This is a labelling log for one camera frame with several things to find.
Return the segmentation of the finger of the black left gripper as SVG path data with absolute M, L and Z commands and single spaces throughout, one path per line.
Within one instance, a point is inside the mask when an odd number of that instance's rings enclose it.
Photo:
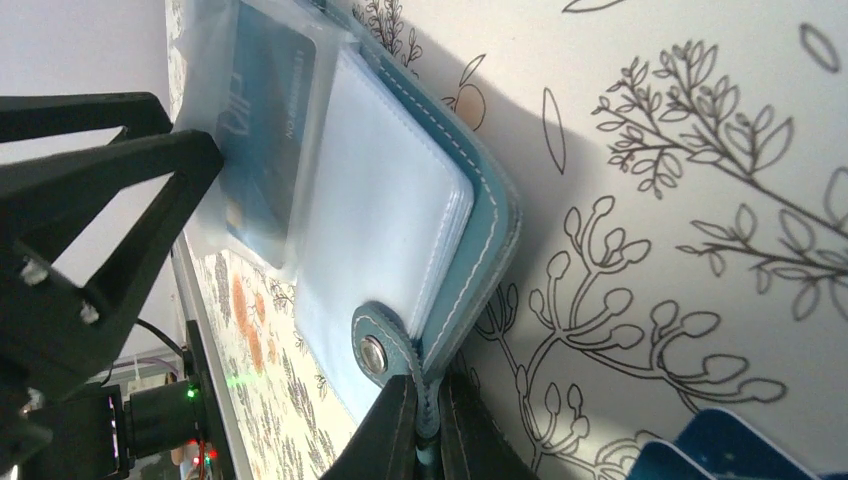
M 223 165 L 202 131 L 118 142 L 1 169 L 1 381 L 63 398 L 117 359 L 177 236 Z M 163 178 L 114 215 L 111 252 L 83 284 L 56 259 L 107 205 Z
M 3 143 L 120 128 L 124 139 L 172 131 L 159 99 L 149 92 L 3 96 Z

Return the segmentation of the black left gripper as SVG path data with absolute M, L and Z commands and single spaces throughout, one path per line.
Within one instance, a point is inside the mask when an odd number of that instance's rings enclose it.
M 1 472 L 19 479 L 126 479 L 135 462 L 204 436 L 198 387 L 178 381 L 124 399 L 87 384 L 1 428 Z

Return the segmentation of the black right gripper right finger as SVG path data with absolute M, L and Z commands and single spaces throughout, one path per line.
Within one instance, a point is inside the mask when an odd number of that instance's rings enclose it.
M 468 377 L 449 374 L 443 379 L 439 413 L 441 459 L 446 479 L 537 477 L 497 427 Z

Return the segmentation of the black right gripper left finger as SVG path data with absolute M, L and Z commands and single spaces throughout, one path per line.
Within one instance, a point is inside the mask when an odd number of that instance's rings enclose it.
M 412 479 L 418 397 L 410 376 L 389 379 L 322 480 Z

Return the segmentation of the blue card grey stripe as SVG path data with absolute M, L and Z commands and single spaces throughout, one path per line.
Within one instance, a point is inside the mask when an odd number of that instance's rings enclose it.
M 225 218 L 231 234 L 281 268 L 317 49 L 262 10 L 237 6 L 228 108 L 217 123 Z

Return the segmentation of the teal leather card holder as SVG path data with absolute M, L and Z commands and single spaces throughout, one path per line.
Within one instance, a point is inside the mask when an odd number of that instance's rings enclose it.
M 210 133 L 221 153 L 238 2 L 187 2 L 176 42 L 186 66 L 177 127 Z M 515 248 L 515 194 L 412 71 L 420 45 L 398 3 L 244 2 L 317 49 L 285 261 L 272 267 L 229 232 L 223 153 L 188 238 L 200 255 L 231 250 L 296 284 L 301 336 L 354 419 L 391 377 L 410 376 L 417 432 L 431 438 L 447 366 Z

